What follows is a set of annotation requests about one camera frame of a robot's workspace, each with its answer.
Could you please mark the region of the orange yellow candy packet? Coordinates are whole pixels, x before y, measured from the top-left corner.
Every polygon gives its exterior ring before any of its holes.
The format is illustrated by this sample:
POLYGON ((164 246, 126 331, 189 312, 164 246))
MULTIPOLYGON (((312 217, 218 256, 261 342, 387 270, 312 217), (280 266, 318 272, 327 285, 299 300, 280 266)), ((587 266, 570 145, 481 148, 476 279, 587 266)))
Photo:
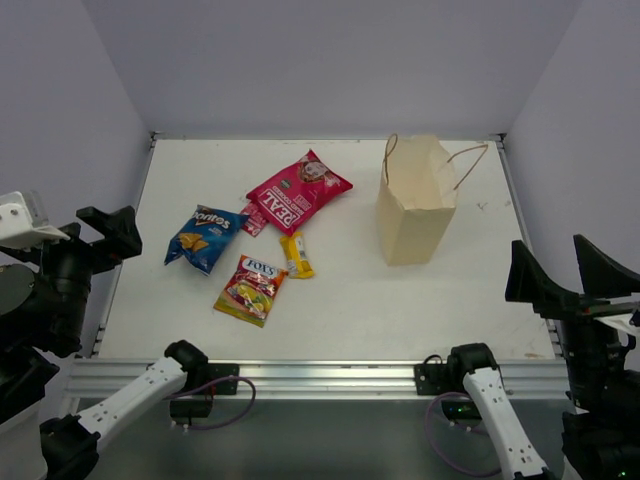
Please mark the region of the orange yellow candy packet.
POLYGON ((287 276, 285 269, 242 255, 213 309, 262 328, 287 276))

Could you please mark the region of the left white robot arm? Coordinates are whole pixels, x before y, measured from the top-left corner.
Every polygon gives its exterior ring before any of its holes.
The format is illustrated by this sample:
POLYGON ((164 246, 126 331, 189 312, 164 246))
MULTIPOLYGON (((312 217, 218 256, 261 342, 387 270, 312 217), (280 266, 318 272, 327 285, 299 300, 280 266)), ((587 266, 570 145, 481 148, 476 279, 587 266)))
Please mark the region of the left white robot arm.
POLYGON ((201 390, 207 356, 187 341, 145 366, 79 357, 91 281, 139 256, 136 213, 80 209, 52 226, 21 193, 1 199, 1 475, 84 479, 105 447, 166 398, 201 390))

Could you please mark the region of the large red snack bag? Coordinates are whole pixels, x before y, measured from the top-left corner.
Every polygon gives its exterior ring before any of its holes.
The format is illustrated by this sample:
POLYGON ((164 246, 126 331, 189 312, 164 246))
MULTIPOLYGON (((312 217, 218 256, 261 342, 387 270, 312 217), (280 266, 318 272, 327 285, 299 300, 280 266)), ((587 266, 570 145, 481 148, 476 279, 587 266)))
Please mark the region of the large red snack bag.
POLYGON ((327 203, 353 184, 331 170, 312 150, 249 191, 246 198, 268 223, 293 235, 327 203))

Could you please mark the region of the brown paper bag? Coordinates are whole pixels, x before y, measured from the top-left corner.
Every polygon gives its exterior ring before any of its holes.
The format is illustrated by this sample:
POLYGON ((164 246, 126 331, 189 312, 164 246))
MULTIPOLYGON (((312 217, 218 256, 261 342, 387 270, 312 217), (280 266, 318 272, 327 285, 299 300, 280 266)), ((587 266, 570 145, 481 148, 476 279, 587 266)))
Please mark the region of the brown paper bag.
POLYGON ((488 151, 480 143, 448 152, 434 135, 386 141, 376 200, 376 226, 389 266, 426 264, 457 209, 458 190, 488 151))

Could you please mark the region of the yellow snack packet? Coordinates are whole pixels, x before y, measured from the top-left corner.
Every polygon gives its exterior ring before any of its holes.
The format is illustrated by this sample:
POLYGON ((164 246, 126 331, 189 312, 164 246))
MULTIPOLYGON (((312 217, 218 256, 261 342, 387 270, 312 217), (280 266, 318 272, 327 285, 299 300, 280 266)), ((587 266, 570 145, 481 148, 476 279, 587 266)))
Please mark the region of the yellow snack packet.
POLYGON ((304 237, 301 232, 282 236, 279 243, 286 259, 288 275, 293 279, 310 279, 315 271, 306 255, 304 237))

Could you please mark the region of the blue white snack bag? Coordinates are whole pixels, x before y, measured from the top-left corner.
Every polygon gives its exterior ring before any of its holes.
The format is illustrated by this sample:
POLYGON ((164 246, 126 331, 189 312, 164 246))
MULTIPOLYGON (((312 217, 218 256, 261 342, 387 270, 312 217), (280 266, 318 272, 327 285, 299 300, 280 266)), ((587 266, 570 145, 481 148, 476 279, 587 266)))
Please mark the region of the blue white snack bag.
POLYGON ((248 219, 247 214, 198 205, 169 241, 164 265, 185 258, 198 271, 209 275, 248 219))

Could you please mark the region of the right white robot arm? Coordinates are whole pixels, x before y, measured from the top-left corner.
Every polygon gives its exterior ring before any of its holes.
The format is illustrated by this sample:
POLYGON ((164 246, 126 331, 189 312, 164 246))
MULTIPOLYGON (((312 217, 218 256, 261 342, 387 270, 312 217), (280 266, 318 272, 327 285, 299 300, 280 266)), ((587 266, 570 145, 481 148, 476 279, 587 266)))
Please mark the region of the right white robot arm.
MULTIPOLYGON (((582 290, 554 282, 522 241, 511 245, 505 299, 526 303, 561 324, 561 347, 573 404, 562 415, 566 479, 639 476, 639 374, 625 366, 639 344, 638 273, 583 235, 573 238, 582 290)), ((484 343, 455 347, 444 366, 447 384, 478 409, 505 479, 554 474, 522 427, 493 353, 484 343)))

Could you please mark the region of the small pink snack packet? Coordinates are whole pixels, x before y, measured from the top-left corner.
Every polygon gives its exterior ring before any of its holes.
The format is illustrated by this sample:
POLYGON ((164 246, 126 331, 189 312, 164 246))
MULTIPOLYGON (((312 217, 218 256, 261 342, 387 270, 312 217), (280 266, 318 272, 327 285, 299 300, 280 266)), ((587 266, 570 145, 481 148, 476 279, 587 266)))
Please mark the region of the small pink snack packet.
POLYGON ((252 237, 257 237, 268 224, 268 220, 263 216, 258 206, 249 202, 241 211, 242 215, 247 215, 247 221, 242 229, 252 237))

